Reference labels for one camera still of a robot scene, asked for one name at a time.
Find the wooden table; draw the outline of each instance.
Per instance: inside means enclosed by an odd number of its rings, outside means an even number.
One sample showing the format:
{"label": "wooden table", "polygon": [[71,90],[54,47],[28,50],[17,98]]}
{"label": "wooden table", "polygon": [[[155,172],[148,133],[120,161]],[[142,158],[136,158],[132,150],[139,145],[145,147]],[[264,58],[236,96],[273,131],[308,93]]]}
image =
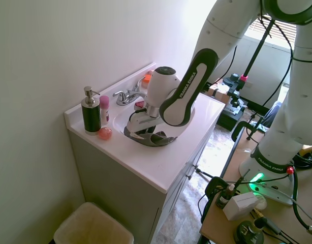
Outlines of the wooden table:
{"label": "wooden table", "polygon": [[[232,152],[227,160],[225,168],[223,169],[221,177],[227,181],[238,180],[240,177],[238,167],[241,162],[249,157],[250,151],[256,147],[256,143],[252,140],[246,139],[246,130],[242,132]],[[260,141],[263,134],[256,132],[252,138],[256,141]],[[297,171],[298,173],[298,197],[297,202],[312,216],[312,169]],[[241,185],[238,188],[241,192],[249,191],[246,185]],[[311,244],[312,235],[308,234],[305,228],[296,219],[293,208],[284,204],[275,202],[271,199],[267,199],[268,206],[262,211],[262,214],[271,219],[279,228],[285,233],[294,238],[300,244]],[[215,205],[216,197],[207,213],[207,216],[200,229],[200,240],[198,244],[206,244],[208,240],[213,241],[216,244],[230,244],[235,243],[233,238],[233,232],[236,227],[244,220],[252,220],[250,216],[237,221],[228,221],[224,212]],[[302,219],[308,224],[312,225],[312,221],[298,209]],[[265,236],[265,244],[281,243],[281,241]]]}

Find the faucet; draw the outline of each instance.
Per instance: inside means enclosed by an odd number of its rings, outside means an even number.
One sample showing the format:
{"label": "faucet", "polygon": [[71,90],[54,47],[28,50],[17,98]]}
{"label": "faucet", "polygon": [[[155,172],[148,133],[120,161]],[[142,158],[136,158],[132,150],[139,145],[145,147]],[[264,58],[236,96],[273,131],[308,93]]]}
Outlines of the faucet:
{"label": "faucet", "polygon": [[141,78],[137,84],[135,84],[135,86],[132,88],[132,90],[128,90],[127,93],[123,92],[123,91],[118,91],[116,93],[113,94],[113,96],[117,96],[117,100],[116,103],[117,105],[120,106],[124,106],[127,104],[132,103],[133,101],[135,101],[138,97],[146,97],[146,93],[142,93],[139,89],[139,84],[140,82],[144,79],[145,77]]}

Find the pink ball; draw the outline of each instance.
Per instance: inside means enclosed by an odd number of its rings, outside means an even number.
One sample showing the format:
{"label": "pink ball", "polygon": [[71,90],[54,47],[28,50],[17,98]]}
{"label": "pink ball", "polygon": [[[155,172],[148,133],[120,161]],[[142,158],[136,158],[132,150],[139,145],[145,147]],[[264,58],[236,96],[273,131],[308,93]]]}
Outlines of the pink ball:
{"label": "pink ball", "polygon": [[103,127],[99,130],[99,137],[102,139],[102,140],[108,140],[110,139],[112,136],[112,130],[111,128],[108,128],[108,127]]}

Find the trash can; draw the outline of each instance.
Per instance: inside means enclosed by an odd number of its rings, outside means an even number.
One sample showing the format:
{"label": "trash can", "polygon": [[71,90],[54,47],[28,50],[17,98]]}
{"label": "trash can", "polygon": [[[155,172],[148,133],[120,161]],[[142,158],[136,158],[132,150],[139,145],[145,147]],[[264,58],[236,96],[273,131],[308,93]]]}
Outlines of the trash can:
{"label": "trash can", "polygon": [[54,234],[56,244],[133,244],[132,234],[92,203],[74,211]]}

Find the black soap dispenser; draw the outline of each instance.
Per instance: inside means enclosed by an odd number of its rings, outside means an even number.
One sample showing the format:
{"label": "black soap dispenser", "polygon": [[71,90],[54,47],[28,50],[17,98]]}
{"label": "black soap dispenser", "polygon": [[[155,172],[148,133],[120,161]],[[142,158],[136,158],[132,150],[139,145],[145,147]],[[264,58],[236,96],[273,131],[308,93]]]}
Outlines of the black soap dispenser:
{"label": "black soap dispenser", "polygon": [[101,111],[100,101],[93,98],[93,91],[90,86],[84,88],[86,98],[81,101],[81,110],[83,112],[85,131],[89,135],[96,135],[101,129]]}

